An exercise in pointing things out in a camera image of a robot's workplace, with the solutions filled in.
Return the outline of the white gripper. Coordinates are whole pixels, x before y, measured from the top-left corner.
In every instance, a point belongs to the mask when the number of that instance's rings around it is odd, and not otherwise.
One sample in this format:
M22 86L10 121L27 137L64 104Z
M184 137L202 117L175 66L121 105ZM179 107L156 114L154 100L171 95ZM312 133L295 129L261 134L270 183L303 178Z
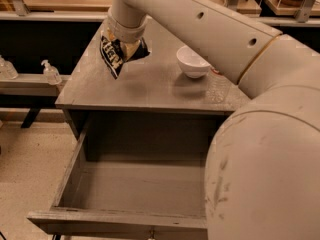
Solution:
M117 39L123 41L120 43L120 47L125 62L140 58L139 48L141 41L139 39L143 36L146 25L147 19L145 15L108 15L108 28Z

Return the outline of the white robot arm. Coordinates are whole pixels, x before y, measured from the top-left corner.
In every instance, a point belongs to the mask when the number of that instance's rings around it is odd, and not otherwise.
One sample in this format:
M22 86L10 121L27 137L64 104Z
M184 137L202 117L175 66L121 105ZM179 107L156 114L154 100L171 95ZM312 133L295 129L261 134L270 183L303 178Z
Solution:
M250 102L217 131L206 161L209 240L320 240L320 55L207 0L113 0L130 41L151 16Z

